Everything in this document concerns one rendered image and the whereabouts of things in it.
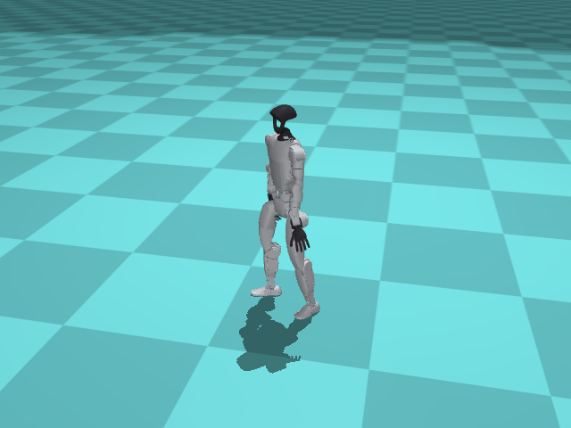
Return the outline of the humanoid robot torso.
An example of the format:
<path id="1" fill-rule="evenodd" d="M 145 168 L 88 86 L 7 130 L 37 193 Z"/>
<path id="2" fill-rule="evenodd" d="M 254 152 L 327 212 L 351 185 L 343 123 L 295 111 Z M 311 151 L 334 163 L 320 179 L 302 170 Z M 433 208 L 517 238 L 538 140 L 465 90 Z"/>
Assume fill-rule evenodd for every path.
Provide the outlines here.
<path id="1" fill-rule="evenodd" d="M 298 139 L 288 136 L 283 136 L 286 141 L 278 141 L 277 137 L 280 134 L 275 134 L 269 139 L 269 164 L 273 184 L 277 187 L 278 196 L 274 198 L 275 212 L 283 218 L 288 218 L 288 211 L 290 210 L 290 196 L 287 190 L 290 182 L 294 181 L 292 175 L 292 162 L 289 159 L 289 146 L 297 144 L 301 146 Z M 302 147 L 302 146 L 301 146 Z"/>

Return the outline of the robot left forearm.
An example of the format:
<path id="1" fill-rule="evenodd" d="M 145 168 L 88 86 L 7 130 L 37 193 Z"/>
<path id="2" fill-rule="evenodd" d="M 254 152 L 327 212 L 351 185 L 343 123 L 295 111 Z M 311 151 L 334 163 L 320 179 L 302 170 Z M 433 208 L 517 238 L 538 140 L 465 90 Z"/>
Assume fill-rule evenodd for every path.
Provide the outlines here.
<path id="1" fill-rule="evenodd" d="M 288 211 L 289 217 L 293 222 L 293 226 L 301 224 L 299 219 L 299 209 L 302 202 L 302 186 L 297 184 L 293 187 L 293 195 L 290 196 L 290 210 Z"/>

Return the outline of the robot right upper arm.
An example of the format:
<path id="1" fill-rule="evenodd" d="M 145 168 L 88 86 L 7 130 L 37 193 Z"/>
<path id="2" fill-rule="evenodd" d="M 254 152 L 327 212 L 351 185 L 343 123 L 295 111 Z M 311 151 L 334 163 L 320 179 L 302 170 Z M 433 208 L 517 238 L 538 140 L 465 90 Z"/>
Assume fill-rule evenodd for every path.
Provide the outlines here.
<path id="1" fill-rule="evenodd" d="M 266 145 L 267 145 L 267 147 L 268 147 L 268 154 L 269 154 L 269 139 L 271 138 L 271 136 L 273 136 L 273 135 L 275 135 L 275 134 L 276 134 L 276 133 L 269 134 L 269 135 L 266 135 L 266 136 L 265 136 L 265 143 L 266 143 Z M 267 170 L 267 171 L 270 173 L 270 175 L 271 175 L 271 172 L 270 172 L 270 164 L 269 164 L 269 163 L 266 165 L 266 170 Z"/>

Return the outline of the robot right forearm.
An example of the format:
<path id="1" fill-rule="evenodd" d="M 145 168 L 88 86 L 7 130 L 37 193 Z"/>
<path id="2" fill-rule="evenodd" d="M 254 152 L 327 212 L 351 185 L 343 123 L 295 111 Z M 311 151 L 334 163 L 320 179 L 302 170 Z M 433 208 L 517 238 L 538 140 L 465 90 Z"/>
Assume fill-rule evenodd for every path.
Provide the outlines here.
<path id="1" fill-rule="evenodd" d="M 267 171 L 267 173 L 268 173 L 268 176 L 267 176 L 267 179 L 268 179 L 267 191 L 268 191 L 268 193 L 267 194 L 270 193 L 273 197 L 273 200 L 274 200 L 274 198 L 276 196 L 278 196 L 277 187 L 273 184 L 272 177 L 271 177 L 270 173 L 268 171 Z"/>

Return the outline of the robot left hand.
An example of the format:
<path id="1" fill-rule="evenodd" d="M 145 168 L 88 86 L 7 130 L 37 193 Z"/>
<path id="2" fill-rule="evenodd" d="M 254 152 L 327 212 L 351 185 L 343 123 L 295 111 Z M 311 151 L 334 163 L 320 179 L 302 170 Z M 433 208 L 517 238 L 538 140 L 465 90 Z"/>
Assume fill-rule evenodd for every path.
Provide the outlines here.
<path id="1" fill-rule="evenodd" d="M 308 248 L 310 248 L 310 245 L 309 245 L 309 242 L 308 242 L 308 239 L 307 239 L 307 235 L 306 235 L 305 232 L 301 229 L 301 227 L 302 227 L 301 218 L 299 217 L 299 219 L 300 219 L 301 224 L 298 225 L 298 226 L 293 226 L 293 222 L 292 222 L 292 220 L 290 220 L 292 229 L 294 229 L 294 231 L 292 232 L 293 235 L 292 235 L 292 237 L 291 237 L 290 247 L 293 246 L 293 240 L 295 240 L 295 248 L 296 248 L 296 251 L 298 252 L 298 242 L 299 242 L 299 246 L 300 246 L 300 249 L 301 249 L 301 252 L 302 252 L 302 244 L 303 244 L 304 250 L 306 250 L 305 242 L 304 242 L 304 240 L 303 240 L 304 238 L 305 238 L 305 241 L 306 241 L 306 243 L 307 243 L 307 245 L 308 245 Z M 302 241 L 302 244 L 301 244 L 301 241 Z"/>

